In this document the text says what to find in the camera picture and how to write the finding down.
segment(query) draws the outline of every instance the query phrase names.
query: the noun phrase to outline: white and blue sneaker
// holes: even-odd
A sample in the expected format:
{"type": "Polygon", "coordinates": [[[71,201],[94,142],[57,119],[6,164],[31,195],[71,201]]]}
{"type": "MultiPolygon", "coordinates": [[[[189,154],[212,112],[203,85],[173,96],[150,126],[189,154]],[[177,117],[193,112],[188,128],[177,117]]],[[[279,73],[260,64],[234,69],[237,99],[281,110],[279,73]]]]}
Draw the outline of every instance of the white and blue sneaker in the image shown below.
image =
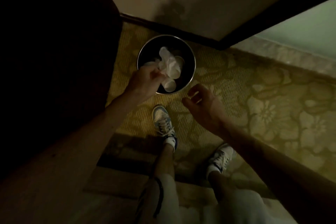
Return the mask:
{"type": "Polygon", "coordinates": [[[218,147],[212,157],[209,159],[209,166],[207,168],[206,177],[212,171],[219,171],[221,174],[225,172],[230,160],[235,154],[235,150],[228,143],[222,144],[218,147]]]}
{"type": "Polygon", "coordinates": [[[177,148],[176,133],[174,127],[171,124],[170,116],[162,105],[157,105],[153,108],[153,122],[156,131],[164,139],[163,143],[169,143],[171,146],[173,146],[175,151],[177,148]]]}

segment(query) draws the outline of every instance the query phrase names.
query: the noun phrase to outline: person's left arm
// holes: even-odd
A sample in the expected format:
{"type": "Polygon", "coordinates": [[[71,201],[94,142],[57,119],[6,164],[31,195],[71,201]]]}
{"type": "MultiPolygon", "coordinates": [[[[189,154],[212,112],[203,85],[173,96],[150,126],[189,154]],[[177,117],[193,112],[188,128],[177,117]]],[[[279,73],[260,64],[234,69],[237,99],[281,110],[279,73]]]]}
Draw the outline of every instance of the person's left arm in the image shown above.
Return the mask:
{"type": "Polygon", "coordinates": [[[65,221],[116,128],[134,107],[155,94],[164,78],[155,66],[140,68],[103,113],[3,180],[0,218],[4,222],[0,222],[65,221]]]}

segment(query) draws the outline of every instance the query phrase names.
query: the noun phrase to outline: sock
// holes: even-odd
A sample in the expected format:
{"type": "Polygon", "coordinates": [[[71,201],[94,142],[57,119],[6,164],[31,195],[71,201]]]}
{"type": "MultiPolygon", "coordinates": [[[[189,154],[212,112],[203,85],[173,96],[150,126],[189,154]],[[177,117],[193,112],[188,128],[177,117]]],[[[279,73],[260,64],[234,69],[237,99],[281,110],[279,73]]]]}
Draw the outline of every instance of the sock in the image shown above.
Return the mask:
{"type": "Polygon", "coordinates": [[[176,145],[176,139],[175,137],[171,136],[171,137],[168,137],[164,142],[165,143],[169,143],[171,146],[173,146],[174,148],[174,151],[175,151],[175,145],[176,145]]]}
{"type": "Polygon", "coordinates": [[[212,171],[218,171],[218,172],[221,172],[218,167],[216,167],[214,164],[210,164],[207,168],[207,173],[206,173],[206,177],[208,179],[208,176],[209,174],[212,172],[212,171]]]}

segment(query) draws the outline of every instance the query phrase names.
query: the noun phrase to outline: person's left hand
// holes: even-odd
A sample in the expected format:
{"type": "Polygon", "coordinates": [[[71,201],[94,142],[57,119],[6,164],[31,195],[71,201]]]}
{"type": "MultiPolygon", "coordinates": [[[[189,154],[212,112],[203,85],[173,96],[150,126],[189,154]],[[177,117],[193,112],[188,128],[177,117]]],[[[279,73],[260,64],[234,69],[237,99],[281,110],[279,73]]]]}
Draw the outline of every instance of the person's left hand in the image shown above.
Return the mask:
{"type": "Polygon", "coordinates": [[[142,66],[132,74],[124,94],[133,95],[140,104],[156,93],[165,78],[156,65],[142,66]]]}

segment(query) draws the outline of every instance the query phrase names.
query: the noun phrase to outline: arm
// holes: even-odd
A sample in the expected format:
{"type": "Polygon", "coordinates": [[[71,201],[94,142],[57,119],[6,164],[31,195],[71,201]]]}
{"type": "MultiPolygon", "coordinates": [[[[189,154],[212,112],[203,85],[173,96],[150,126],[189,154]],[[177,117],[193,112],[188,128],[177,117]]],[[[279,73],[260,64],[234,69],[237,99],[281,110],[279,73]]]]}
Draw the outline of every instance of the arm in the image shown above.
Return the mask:
{"type": "Polygon", "coordinates": [[[322,223],[335,210],[336,185],[236,128],[204,86],[182,99],[195,120],[229,143],[254,169],[298,223],[322,223]]]}
{"type": "Polygon", "coordinates": [[[155,67],[140,68],[103,113],[9,175],[0,185],[0,222],[64,223],[116,128],[163,80],[155,67]]]}

